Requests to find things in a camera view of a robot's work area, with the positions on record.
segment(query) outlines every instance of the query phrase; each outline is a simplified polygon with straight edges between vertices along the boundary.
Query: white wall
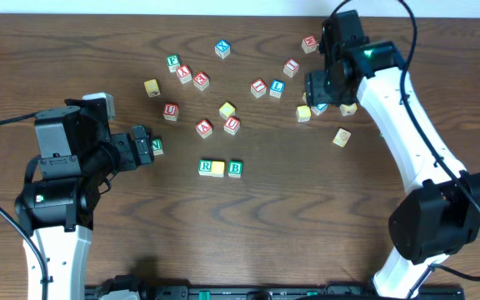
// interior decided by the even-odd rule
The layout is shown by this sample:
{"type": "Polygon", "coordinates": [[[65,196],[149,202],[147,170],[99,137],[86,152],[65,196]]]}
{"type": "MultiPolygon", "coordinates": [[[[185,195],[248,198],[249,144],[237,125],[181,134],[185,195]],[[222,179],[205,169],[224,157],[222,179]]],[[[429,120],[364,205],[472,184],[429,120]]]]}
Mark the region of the white wall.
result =
{"type": "MultiPolygon", "coordinates": [[[[0,0],[0,13],[327,16],[341,0],[0,0]]],[[[407,0],[418,17],[480,18],[480,0],[407,0]]],[[[354,0],[361,16],[405,16],[396,0],[354,0]]]]}

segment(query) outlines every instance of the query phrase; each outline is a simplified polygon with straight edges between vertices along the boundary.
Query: wooden table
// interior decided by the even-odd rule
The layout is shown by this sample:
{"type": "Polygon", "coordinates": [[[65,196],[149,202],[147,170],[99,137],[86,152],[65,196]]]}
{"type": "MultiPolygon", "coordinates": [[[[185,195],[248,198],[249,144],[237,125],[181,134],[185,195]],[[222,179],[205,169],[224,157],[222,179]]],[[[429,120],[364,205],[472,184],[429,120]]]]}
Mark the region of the wooden table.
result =
{"type": "MultiPolygon", "coordinates": [[[[105,91],[115,98],[115,133],[133,124],[162,137],[165,154],[151,167],[120,174],[95,211],[87,284],[136,273],[152,283],[325,284],[366,280],[392,247],[388,216],[405,197],[396,164],[361,108],[342,117],[332,107],[298,123],[303,76],[322,67],[303,37],[321,18],[0,15],[0,119],[63,106],[65,98],[105,91]],[[213,50],[232,44],[225,60],[213,50]],[[178,53],[204,71],[204,92],[182,85],[166,56],[178,53]],[[283,74],[297,59],[294,78],[283,74]],[[143,82],[156,78],[161,97],[143,82]],[[255,79],[286,83],[280,100],[256,99],[255,79]],[[237,106],[242,127],[222,130],[218,108],[237,106]],[[177,122],[164,120],[177,103],[177,122]],[[201,139],[195,124],[214,133],[201,139]],[[332,144],[339,127],[352,132],[332,144]],[[244,161],[242,179],[199,177],[200,158],[244,161]]],[[[408,19],[365,18],[373,41],[393,40],[406,55],[408,19]]],[[[480,20],[421,19],[412,80],[446,144],[480,172],[480,20]]],[[[28,160],[38,153],[33,121],[0,127],[0,204],[13,213],[28,160]]],[[[480,273],[480,235],[447,265],[480,273]]],[[[430,283],[462,284],[480,299],[480,283],[437,272],[430,283]]],[[[22,240],[0,218],[0,299],[27,294],[22,240]]]]}

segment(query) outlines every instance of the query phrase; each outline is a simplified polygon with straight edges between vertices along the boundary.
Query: wooden toy block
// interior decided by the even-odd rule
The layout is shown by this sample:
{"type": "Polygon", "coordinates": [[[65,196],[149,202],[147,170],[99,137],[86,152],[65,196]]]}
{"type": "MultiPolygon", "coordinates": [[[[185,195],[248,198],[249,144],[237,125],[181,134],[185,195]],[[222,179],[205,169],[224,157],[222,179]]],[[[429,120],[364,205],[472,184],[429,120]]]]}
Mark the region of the wooden toy block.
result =
{"type": "Polygon", "coordinates": [[[167,67],[170,69],[170,73],[175,72],[175,70],[181,67],[181,60],[177,54],[166,57],[166,62],[167,67]]]}
{"type": "Polygon", "coordinates": [[[312,112],[313,112],[315,115],[319,116],[319,115],[321,115],[323,112],[325,112],[328,107],[329,107],[328,104],[318,104],[317,106],[310,107],[310,110],[312,110],[312,112]]]}
{"type": "Polygon", "coordinates": [[[307,105],[297,107],[296,117],[298,122],[306,122],[310,120],[310,116],[310,107],[307,105]]]}
{"type": "Polygon", "coordinates": [[[314,36],[305,37],[303,39],[301,47],[303,48],[303,51],[305,53],[314,52],[314,51],[316,51],[316,48],[318,47],[318,41],[316,40],[316,38],[314,36]]]}
{"type": "Polygon", "coordinates": [[[338,129],[337,136],[334,137],[332,142],[343,148],[346,146],[346,143],[348,143],[349,137],[351,137],[351,133],[340,128],[338,129]]]}
{"type": "Polygon", "coordinates": [[[212,169],[213,162],[207,160],[199,161],[199,175],[201,176],[210,176],[210,171],[212,169]]]}
{"type": "Polygon", "coordinates": [[[270,96],[275,98],[280,98],[284,92],[284,82],[273,80],[272,86],[270,87],[270,96]]]}
{"type": "Polygon", "coordinates": [[[158,89],[157,79],[152,79],[143,83],[143,86],[146,88],[147,95],[155,97],[160,95],[160,90],[158,89]]]}
{"type": "Polygon", "coordinates": [[[220,107],[220,116],[222,118],[224,118],[225,120],[229,119],[229,117],[231,116],[234,116],[235,113],[236,113],[236,108],[234,108],[234,106],[229,103],[229,102],[225,102],[225,104],[223,104],[221,107],[220,107]]]}
{"type": "Polygon", "coordinates": [[[182,84],[187,83],[192,80],[192,73],[187,65],[182,65],[180,68],[175,70],[177,73],[177,77],[181,81],[182,84]]]}
{"type": "Polygon", "coordinates": [[[211,170],[210,170],[210,176],[223,177],[224,173],[225,173],[225,162],[213,161],[211,170]]]}
{"type": "Polygon", "coordinates": [[[220,58],[224,59],[231,53],[231,45],[228,42],[225,42],[225,40],[221,40],[217,42],[214,51],[220,58]]]}
{"type": "Polygon", "coordinates": [[[151,141],[151,148],[153,150],[153,155],[164,154],[163,141],[160,138],[155,138],[151,141]]]}
{"type": "Polygon", "coordinates": [[[299,62],[291,59],[284,64],[284,73],[287,74],[289,77],[293,77],[299,71],[299,62]]]}
{"type": "Polygon", "coordinates": [[[198,125],[196,125],[196,131],[199,133],[201,138],[207,138],[213,133],[213,127],[207,120],[202,120],[198,125]]]}
{"type": "Polygon", "coordinates": [[[193,85],[202,91],[210,85],[210,80],[208,80],[208,76],[205,75],[204,72],[199,72],[196,77],[193,78],[193,85]]]}
{"type": "Polygon", "coordinates": [[[229,172],[227,175],[232,178],[240,178],[242,176],[243,164],[241,162],[229,162],[229,172]]]}
{"type": "Polygon", "coordinates": [[[340,112],[342,113],[342,115],[344,117],[345,116],[350,116],[350,115],[354,114],[356,111],[357,111],[357,104],[356,103],[353,103],[352,105],[345,105],[345,104],[340,105],[340,112]]]}
{"type": "Polygon", "coordinates": [[[164,118],[169,121],[177,121],[179,116],[179,107],[175,104],[164,105],[164,112],[162,113],[164,118]]]}
{"type": "Polygon", "coordinates": [[[262,79],[257,79],[251,84],[251,93],[256,97],[260,98],[263,94],[266,93],[266,83],[262,79]]]}
{"type": "Polygon", "coordinates": [[[223,130],[225,130],[226,133],[235,135],[237,134],[238,129],[240,129],[240,121],[235,117],[229,117],[229,119],[223,124],[223,130]]]}

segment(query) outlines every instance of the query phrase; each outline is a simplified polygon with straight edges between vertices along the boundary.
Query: yellow block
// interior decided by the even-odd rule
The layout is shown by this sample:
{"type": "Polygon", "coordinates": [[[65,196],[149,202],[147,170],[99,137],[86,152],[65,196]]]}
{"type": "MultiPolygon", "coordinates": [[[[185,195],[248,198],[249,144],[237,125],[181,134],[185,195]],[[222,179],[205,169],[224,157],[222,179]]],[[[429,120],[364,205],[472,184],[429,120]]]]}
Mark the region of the yellow block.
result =
{"type": "Polygon", "coordinates": [[[349,131],[340,128],[332,142],[343,148],[348,143],[350,137],[351,133],[349,131]]]}
{"type": "Polygon", "coordinates": [[[342,113],[343,116],[352,115],[356,111],[357,111],[357,104],[356,103],[353,103],[352,105],[345,105],[345,104],[340,105],[340,112],[342,113]]]}
{"type": "Polygon", "coordinates": [[[234,106],[229,102],[225,102],[225,104],[220,107],[220,116],[227,120],[229,117],[234,116],[234,111],[234,106]]]}
{"type": "Polygon", "coordinates": [[[212,162],[210,167],[210,176],[223,177],[225,171],[225,162],[212,162]]]}
{"type": "Polygon", "coordinates": [[[310,107],[307,105],[303,105],[297,108],[296,117],[298,122],[305,122],[310,120],[310,107]]]}
{"type": "Polygon", "coordinates": [[[143,86],[146,87],[146,92],[149,97],[155,97],[160,95],[157,79],[146,81],[143,83],[143,86]]]}

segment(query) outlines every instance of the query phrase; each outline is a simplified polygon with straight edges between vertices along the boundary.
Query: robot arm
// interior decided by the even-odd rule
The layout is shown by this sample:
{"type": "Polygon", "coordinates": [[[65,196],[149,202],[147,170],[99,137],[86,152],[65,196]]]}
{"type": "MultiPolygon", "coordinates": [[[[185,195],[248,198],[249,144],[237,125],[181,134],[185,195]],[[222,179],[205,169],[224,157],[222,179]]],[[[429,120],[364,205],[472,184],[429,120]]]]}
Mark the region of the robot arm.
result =
{"type": "MultiPolygon", "coordinates": [[[[106,93],[84,100],[66,100],[66,107],[39,112],[34,127],[41,157],[27,166],[25,183],[16,199],[22,228],[46,259],[47,299],[84,299],[85,270],[93,236],[93,210],[101,193],[110,189],[109,174],[131,171],[153,162],[150,134],[142,126],[111,134],[113,97],[106,93]],[[39,163],[42,180],[33,182],[39,163]]],[[[28,299],[42,295],[42,272],[31,248],[27,256],[28,299]]]]}
{"type": "MultiPolygon", "coordinates": [[[[475,240],[480,215],[437,165],[408,117],[399,85],[404,61],[395,45],[370,43],[357,12],[351,11],[335,14],[324,23],[320,53],[325,54],[325,70],[306,75],[307,104],[360,103],[381,130],[407,194],[390,217],[394,249],[373,284],[383,297],[415,297],[432,263],[442,263],[475,240]]],[[[420,127],[480,207],[480,173],[468,174],[448,150],[420,105],[408,75],[405,87],[420,127]]]]}

